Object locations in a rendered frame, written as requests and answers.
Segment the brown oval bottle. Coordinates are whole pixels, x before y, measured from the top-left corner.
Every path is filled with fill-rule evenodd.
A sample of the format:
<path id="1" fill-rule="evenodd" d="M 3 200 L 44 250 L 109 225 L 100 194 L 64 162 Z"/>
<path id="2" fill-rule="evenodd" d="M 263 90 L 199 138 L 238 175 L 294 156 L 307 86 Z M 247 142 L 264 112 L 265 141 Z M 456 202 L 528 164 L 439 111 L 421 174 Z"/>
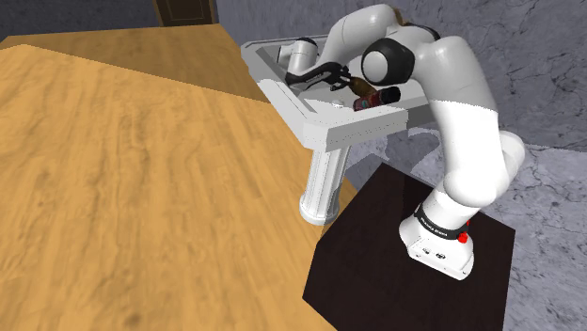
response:
<path id="1" fill-rule="evenodd" d="M 348 86 L 358 97 L 366 97 L 376 92 L 374 87 L 359 77 L 351 77 Z"/>

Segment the dark red bottle black cap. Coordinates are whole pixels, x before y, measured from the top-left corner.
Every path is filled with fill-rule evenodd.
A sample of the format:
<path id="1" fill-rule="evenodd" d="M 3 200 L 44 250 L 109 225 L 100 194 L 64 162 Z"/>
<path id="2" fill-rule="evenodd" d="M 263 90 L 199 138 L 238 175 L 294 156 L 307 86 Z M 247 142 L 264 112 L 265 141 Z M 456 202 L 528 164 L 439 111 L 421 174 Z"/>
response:
<path id="1" fill-rule="evenodd" d="M 398 102 L 401 99 L 401 90 L 398 87 L 386 87 L 371 95 L 358 98 L 353 103 L 354 111 L 361 111 L 381 105 Z"/>

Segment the dark brown door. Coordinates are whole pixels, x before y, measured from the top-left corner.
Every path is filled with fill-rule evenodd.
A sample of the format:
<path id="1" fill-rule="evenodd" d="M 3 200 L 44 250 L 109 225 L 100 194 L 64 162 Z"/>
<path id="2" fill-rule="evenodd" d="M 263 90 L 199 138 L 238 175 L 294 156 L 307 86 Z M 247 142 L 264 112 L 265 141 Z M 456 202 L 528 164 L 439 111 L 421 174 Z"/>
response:
<path id="1" fill-rule="evenodd" d="M 152 0 L 161 26 L 216 24 L 214 0 Z"/>

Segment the dark robot stand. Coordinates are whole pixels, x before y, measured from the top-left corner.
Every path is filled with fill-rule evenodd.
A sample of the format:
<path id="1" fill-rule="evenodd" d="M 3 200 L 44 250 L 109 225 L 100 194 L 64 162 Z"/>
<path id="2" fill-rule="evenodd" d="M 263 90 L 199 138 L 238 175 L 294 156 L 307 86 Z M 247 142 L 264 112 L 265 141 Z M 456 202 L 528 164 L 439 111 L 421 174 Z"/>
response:
<path id="1" fill-rule="evenodd" d="M 477 213 L 471 274 L 445 276 L 399 235 L 431 190 L 382 164 L 317 243 L 303 298 L 338 331 L 503 331 L 515 230 Z"/>

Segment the white pedestal sink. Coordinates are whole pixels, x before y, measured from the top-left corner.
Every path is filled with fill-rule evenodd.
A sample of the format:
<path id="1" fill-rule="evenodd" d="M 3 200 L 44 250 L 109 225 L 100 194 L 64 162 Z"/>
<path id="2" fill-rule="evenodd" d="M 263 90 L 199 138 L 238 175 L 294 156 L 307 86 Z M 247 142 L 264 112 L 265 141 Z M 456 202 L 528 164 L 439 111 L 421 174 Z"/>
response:
<path id="1" fill-rule="evenodd" d="M 278 65 L 277 55 L 280 46 L 294 42 L 294 38 L 250 41 L 241 46 L 241 55 L 250 76 L 291 132 L 313 151 L 299 211 L 307 222 L 323 226 L 338 215 L 351 146 L 432 122 L 434 117 L 413 80 L 400 86 L 399 102 L 358 112 L 353 110 L 357 96 L 347 88 L 332 91 L 320 84 L 293 92 L 284 82 L 285 70 Z"/>

